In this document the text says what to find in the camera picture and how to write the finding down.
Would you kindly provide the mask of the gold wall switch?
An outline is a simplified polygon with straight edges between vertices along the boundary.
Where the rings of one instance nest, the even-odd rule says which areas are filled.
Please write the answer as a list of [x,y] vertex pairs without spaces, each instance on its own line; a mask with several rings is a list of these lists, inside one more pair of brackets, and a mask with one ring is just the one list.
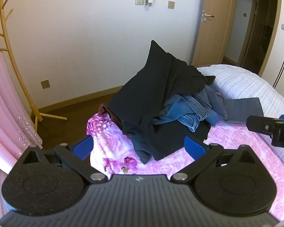
[[168,1],[168,9],[174,9],[175,2],[174,1]]

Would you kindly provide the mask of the black trousers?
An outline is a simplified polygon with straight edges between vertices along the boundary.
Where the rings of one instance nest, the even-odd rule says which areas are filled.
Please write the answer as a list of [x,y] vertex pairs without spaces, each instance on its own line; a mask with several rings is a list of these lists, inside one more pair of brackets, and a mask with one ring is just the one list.
[[168,98],[173,94],[196,94],[214,79],[165,52],[154,40],[151,42],[145,66],[108,103],[121,119],[121,130],[130,138],[143,164],[176,152],[189,134],[179,121],[154,123]]

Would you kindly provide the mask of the white striped duvet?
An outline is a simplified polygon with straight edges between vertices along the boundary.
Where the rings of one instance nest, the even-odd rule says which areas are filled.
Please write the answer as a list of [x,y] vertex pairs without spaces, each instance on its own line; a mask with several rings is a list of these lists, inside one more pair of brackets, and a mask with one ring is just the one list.
[[279,118],[284,115],[284,97],[255,73],[223,64],[198,67],[198,71],[205,76],[215,77],[211,88],[219,98],[258,98],[265,117]]

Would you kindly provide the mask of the blue denim jeans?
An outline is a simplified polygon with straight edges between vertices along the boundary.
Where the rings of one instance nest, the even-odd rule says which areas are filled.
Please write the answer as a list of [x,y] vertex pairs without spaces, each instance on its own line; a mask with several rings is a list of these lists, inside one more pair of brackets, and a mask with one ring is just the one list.
[[154,124],[166,124],[179,121],[195,132],[201,121],[207,121],[215,126],[220,120],[227,120],[224,98],[218,94],[213,85],[206,86],[194,95],[173,95],[164,104]]

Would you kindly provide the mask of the wooden coat rack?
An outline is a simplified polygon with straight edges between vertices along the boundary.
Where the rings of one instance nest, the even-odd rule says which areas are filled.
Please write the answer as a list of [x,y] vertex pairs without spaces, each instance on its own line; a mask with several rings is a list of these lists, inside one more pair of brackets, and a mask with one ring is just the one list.
[[12,68],[14,70],[14,73],[16,75],[16,78],[18,80],[18,83],[20,84],[20,87],[22,89],[22,92],[24,93],[25,98],[27,99],[29,105],[30,105],[30,109],[32,112],[32,115],[34,117],[34,130],[37,132],[38,129],[38,123],[43,121],[43,118],[52,118],[52,119],[57,119],[57,120],[63,120],[63,121],[67,121],[68,119],[66,117],[63,116],[57,116],[57,115],[52,115],[52,114],[48,114],[48,113],[40,113],[40,111],[38,110],[35,102],[33,101],[31,95],[29,94],[23,79],[21,77],[21,74],[19,72],[18,66],[16,64],[15,61],[15,57],[11,48],[11,43],[9,41],[9,35],[8,35],[8,31],[7,31],[7,26],[6,26],[6,21],[8,20],[8,18],[10,17],[11,13],[14,11],[13,9],[11,9],[7,15],[5,15],[5,6],[7,4],[9,0],[0,0],[0,22],[1,22],[1,28],[2,28],[2,32],[0,33],[0,36],[2,38],[4,38],[4,42],[5,42],[5,48],[0,47],[0,51],[2,52],[7,52],[9,55],[9,59],[11,61],[11,65]]

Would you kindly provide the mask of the grey garment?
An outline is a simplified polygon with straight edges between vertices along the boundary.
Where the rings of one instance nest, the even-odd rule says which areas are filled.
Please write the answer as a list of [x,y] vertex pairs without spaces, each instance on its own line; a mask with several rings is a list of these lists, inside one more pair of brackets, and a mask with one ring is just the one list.
[[225,122],[245,123],[250,116],[264,116],[262,105],[258,97],[230,99],[222,98],[226,116]]

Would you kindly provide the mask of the gold low wall socket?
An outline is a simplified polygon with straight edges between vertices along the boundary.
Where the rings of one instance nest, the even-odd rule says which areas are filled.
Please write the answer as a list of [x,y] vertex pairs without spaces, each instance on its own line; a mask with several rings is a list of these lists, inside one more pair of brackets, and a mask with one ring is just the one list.
[[42,86],[43,89],[49,88],[49,87],[50,87],[50,82],[49,82],[49,80],[43,80],[43,81],[41,81],[41,86]]

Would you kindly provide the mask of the white wall socket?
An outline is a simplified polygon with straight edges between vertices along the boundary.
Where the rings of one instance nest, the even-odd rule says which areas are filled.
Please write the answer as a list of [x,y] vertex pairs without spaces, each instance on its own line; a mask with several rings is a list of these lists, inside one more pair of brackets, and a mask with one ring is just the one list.
[[144,0],[135,0],[135,5],[138,5],[138,6],[144,5]]

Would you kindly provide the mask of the pink curtain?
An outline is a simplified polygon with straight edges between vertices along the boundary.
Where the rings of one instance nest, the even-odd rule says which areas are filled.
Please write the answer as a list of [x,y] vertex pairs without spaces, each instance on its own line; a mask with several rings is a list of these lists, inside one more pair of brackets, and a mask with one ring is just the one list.
[[24,109],[0,52],[0,169],[9,173],[31,145],[42,146],[42,139]]

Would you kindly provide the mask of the wooden door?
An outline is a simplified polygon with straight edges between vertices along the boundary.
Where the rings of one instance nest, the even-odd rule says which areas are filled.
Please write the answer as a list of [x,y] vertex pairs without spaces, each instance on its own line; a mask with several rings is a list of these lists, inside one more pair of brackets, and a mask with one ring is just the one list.
[[203,0],[201,22],[193,54],[195,67],[220,64],[226,52],[236,0]]

